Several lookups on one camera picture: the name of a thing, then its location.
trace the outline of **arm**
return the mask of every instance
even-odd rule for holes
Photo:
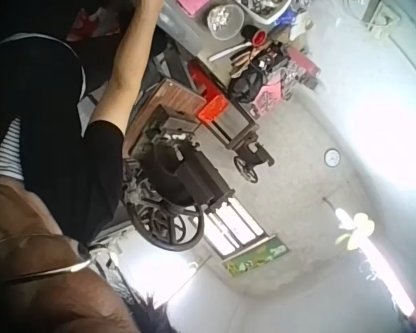
[[[163,0],[142,0],[135,11],[114,59],[105,93],[90,123],[105,120],[126,131],[128,119],[140,90],[151,41]]]

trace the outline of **green poster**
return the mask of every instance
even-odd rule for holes
[[[223,266],[233,277],[236,277],[272,262],[286,253],[288,253],[288,248],[274,236],[237,257],[227,260]]]

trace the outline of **dark hair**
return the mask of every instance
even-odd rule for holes
[[[143,298],[126,281],[123,281],[123,275],[120,278],[115,274],[109,274],[107,281],[122,297],[141,333],[178,333],[169,321],[167,303],[156,309],[154,297]]]

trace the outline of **striped shirt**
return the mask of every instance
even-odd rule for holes
[[[0,176],[24,180],[20,163],[20,118],[9,125],[0,145]]]
[[[48,40],[55,40],[64,44],[75,55],[74,50],[66,43],[48,35],[41,35],[39,33],[18,33],[12,35],[9,38],[3,40],[0,44],[11,42],[14,40],[21,40],[29,37],[46,38]],[[80,99],[85,94],[86,82],[85,71],[82,67],[82,93]],[[20,162],[20,118],[14,119],[9,125],[8,132],[6,133],[3,141],[0,145],[0,176],[8,176],[17,180],[24,180],[23,173],[21,172]]]

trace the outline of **skin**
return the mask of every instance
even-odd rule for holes
[[[124,133],[139,93],[163,0],[142,0],[114,59],[107,89],[91,121],[106,120]],[[29,234],[61,234],[40,198],[12,178],[0,177],[0,240]],[[39,241],[0,248],[0,280],[37,267],[69,266],[67,242]],[[123,301],[91,269],[0,288],[1,311],[31,332],[138,332]]]

